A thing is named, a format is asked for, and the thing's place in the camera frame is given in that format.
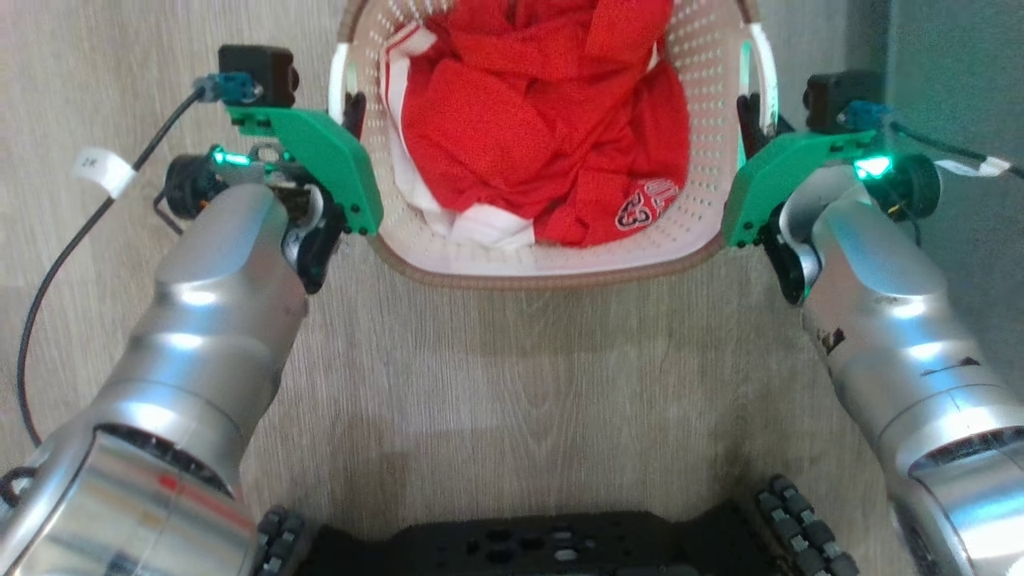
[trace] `gray wall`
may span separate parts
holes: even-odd
[[[886,69],[889,0],[760,0],[778,70],[779,113],[805,130],[812,74]]]
[[[894,0],[890,100],[908,126],[1024,164],[1022,48],[1021,0]],[[1024,181],[943,178],[925,251],[989,362],[1024,393]]]

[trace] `laundry basket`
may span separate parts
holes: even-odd
[[[534,245],[502,250],[449,242],[435,234],[394,184],[390,119],[378,91],[382,44],[410,22],[455,0],[349,0],[332,65],[329,112],[340,119],[344,93],[362,91],[361,141],[370,153],[384,206],[377,254],[415,280],[469,288],[577,287],[649,278],[697,264],[722,246],[719,234],[732,177],[743,162],[736,97],[749,92],[751,63],[762,94],[761,127],[774,132],[775,65],[757,22],[756,0],[676,0],[666,31],[666,57],[676,68],[690,114],[686,186],[650,228],[589,248]]]

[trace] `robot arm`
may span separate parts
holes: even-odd
[[[1024,574],[1024,405],[938,268],[848,165],[822,170],[783,207],[780,240],[800,254],[805,329],[882,465],[903,542],[925,575]]]
[[[289,228],[270,189],[243,184],[185,232],[95,400],[28,462],[0,573],[253,573],[239,465],[307,306]]]

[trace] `wood grain surface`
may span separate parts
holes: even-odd
[[[836,3],[762,3],[783,85],[873,57],[822,30],[836,13],[821,4]],[[343,11],[330,0],[0,4],[0,467],[31,451],[12,394],[25,311],[103,198],[68,176],[78,150],[133,158],[222,43],[289,46],[300,106],[323,108]],[[242,140],[216,107],[190,112],[60,273],[28,367],[43,434],[91,399],[148,302],[175,240],[148,210],[168,161],[215,141]],[[354,239],[311,300],[243,476],[254,513],[281,502],[383,537],[505,515],[682,519],[776,471],[865,574],[909,574],[879,466],[759,252],[599,289],[462,292],[415,284]]]

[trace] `basket rim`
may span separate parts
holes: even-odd
[[[354,0],[348,3],[342,16],[338,29],[339,46],[350,45],[355,40],[356,31],[359,28],[366,8],[371,0]],[[769,60],[771,71],[774,71],[774,60],[770,52],[770,45],[767,53],[760,53],[757,47],[760,31],[759,11],[757,10],[757,0],[721,0],[731,1],[738,4],[737,14],[739,16],[739,34],[746,42],[755,44],[758,67],[762,67],[765,57]],[[765,86],[762,82],[761,90],[775,89],[777,85]],[[666,275],[678,274],[691,268],[702,264],[725,247],[725,241],[721,229],[711,237],[700,248],[682,256],[663,260],[659,262],[641,264],[632,268],[623,268],[610,271],[597,272],[561,272],[558,274],[542,276],[520,276],[520,275],[463,275],[433,272],[427,268],[422,268],[400,256],[391,247],[387,239],[383,236],[368,238],[375,254],[389,268],[400,275],[440,288],[467,288],[467,289],[497,289],[497,290],[522,290],[522,289],[552,289],[552,288],[581,288],[590,286],[604,286],[624,282],[646,280]],[[564,250],[573,250],[572,247],[560,247]]]

